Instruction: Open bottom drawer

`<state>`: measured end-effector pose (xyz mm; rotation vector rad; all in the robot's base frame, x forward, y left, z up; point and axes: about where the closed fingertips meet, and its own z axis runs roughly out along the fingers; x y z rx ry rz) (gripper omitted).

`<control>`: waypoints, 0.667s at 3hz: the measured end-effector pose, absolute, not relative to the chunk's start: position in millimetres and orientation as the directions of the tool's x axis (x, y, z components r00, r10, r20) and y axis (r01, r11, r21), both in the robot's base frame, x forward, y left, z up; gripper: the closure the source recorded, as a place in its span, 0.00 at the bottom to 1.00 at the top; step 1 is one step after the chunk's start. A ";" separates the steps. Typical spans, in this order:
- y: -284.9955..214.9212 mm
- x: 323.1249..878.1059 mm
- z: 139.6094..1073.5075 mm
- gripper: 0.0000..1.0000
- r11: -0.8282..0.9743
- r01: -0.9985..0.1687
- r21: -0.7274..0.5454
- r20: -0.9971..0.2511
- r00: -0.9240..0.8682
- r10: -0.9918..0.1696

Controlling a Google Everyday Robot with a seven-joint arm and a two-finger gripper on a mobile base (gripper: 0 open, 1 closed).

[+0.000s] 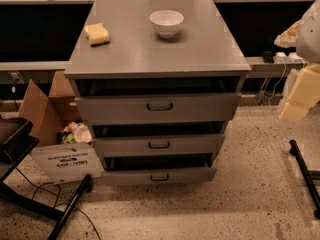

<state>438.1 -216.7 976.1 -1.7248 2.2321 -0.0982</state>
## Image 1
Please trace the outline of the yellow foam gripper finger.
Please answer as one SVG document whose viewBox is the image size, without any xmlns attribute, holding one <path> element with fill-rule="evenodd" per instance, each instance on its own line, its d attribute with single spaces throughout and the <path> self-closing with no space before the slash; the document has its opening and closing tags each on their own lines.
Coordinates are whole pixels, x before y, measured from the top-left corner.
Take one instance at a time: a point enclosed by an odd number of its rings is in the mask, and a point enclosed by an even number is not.
<svg viewBox="0 0 320 240">
<path fill-rule="evenodd" d="M 294 74 L 291 86 L 279 118 L 297 123 L 320 101 L 320 64 L 308 65 Z"/>
</svg>

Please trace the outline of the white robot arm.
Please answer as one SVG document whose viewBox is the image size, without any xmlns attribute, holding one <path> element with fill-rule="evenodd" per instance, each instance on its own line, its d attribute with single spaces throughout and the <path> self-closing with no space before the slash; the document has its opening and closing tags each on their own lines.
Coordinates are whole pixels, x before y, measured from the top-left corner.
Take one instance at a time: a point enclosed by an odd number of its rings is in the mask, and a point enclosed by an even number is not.
<svg viewBox="0 0 320 240">
<path fill-rule="evenodd" d="M 289 94 L 285 98 L 279 118 L 287 123 L 301 121 L 320 101 L 320 0 L 316 0 L 302 18 L 278 35 L 274 44 L 295 47 L 307 65 L 288 80 Z"/>
</svg>

